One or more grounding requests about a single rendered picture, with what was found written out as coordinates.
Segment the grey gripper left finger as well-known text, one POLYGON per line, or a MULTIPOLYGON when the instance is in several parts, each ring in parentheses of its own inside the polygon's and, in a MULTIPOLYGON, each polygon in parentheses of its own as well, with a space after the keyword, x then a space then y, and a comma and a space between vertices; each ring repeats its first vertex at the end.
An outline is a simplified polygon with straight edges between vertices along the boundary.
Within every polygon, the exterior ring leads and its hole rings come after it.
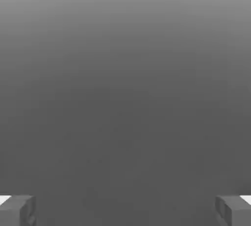
POLYGON ((37 226, 36 197, 0 195, 0 226, 37 226))

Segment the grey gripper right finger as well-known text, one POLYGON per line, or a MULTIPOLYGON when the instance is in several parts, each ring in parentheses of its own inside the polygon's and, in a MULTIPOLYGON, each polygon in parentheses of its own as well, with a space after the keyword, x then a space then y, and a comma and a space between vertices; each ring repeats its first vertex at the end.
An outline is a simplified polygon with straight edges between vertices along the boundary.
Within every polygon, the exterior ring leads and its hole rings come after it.
POLYGON ((251 226, 251 195, 216 196, 214 206, 220 226, 251 226))

